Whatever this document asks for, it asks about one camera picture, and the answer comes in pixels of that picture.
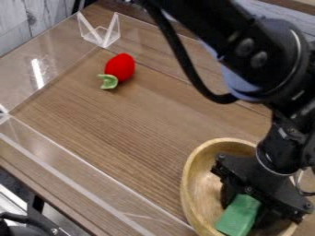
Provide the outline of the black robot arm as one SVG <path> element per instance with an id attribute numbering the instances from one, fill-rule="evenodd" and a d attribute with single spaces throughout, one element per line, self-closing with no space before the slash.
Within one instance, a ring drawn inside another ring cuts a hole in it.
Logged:
<path id="1" fill-rule="evenodd" d="M 220 153 L 212 173 L 228 188 L 216 228 L 228 236 L 256 220 L 300 221 L 314 210 L 296 172 L 315 168 L 315 48 L 286 20 L 256 18 L 235 0 L 148 0 L 147 10 L 199 93 L 217 104 L 258 102 L 272 126 L 251 159 Z M 229 92 L 204 85 L 171 23 L 179 21 L 225 68 Z"/>

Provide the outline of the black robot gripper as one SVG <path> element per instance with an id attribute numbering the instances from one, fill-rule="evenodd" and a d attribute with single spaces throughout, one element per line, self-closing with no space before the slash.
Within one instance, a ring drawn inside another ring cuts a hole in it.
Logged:
<path id="1" fill-rule="evenodd" d="M 314 205 L 291 178 L 267 171 L 255 156 L 240 157 L 223 152 L 215 156 L 211 173 L 223 184 L 223 208 L 228 207 L 238 194 L 250 195 L 262 203 L 250 236 L 292 236 L 295 223 L 314 212 Z"/>

